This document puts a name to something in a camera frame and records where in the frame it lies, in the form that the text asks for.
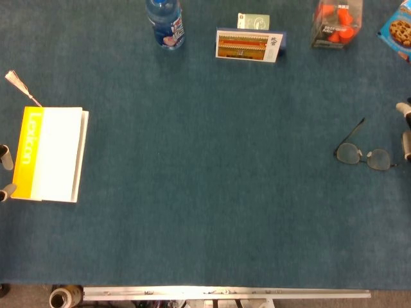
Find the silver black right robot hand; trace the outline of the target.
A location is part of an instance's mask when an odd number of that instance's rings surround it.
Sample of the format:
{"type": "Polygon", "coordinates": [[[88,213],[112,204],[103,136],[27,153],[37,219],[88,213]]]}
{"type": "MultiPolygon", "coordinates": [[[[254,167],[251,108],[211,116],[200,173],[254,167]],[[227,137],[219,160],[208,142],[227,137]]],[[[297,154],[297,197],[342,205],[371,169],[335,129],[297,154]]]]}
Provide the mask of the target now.
{"type": "Polygon", "coordinates": [[[411,128],[411,117],[410,117],[410,98],[407,98],[406,102],[396,103],[396,110],[400,112],[407,122],[409,129],[402,133],[401,143],[403,147],[403,153],[405,160],[410,162],[411,156],[411,140],[410,140],[410,128],[411,128]]]}

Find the black grey-tipped left robot hand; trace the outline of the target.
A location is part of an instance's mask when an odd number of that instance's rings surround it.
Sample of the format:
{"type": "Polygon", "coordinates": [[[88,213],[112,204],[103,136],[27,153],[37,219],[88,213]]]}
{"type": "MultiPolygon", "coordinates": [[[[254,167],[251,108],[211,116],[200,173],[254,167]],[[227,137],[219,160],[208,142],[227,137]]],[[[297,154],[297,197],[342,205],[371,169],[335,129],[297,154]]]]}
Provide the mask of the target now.
{"type": "MultiPolygon", "coordinates": [[[[11,171],[14,167],[9,147],[5,144],[1,145],[1,165],[8,171],[11,171]]],[[[1,202],[5,202],[15,192],[16,189],[17,186],[13,183],[10,183],[2,188],[1,202]]]]}

